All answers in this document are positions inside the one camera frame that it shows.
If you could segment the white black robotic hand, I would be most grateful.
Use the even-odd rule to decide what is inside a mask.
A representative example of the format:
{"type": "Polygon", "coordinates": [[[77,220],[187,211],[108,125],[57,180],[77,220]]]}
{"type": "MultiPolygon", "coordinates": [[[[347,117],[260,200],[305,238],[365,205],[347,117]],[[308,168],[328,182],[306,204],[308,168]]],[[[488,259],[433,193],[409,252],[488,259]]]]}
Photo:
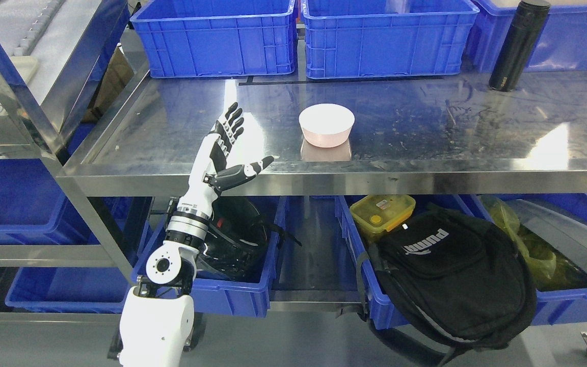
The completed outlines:
{"type": "Polygon", "coordinates": [[[227,158],[244,132],[243,123],[243,109],[237,102],[215,121],[198,149],[189,175],[188,190],[179,199],[177,211],[189,209],[202,212],[209,218],[212,203],[222,191],[251,181],[275,160],[269,155],[253,163],[228,166],[227,158]]]}

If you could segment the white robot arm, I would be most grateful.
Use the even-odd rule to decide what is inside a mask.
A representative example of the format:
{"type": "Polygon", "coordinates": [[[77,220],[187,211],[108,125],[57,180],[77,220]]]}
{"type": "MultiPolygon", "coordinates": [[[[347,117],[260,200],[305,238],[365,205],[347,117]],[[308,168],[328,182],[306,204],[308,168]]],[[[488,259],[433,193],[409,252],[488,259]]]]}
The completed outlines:
{"type": "Polygon", "coordinates": [[[119,331],[123,366],[178,366],[194,324],[191,288],[196,258],[208,232],[212,202],[181,198],[165,239],[148,258],[148,280],[126,297],[119,331]]]}

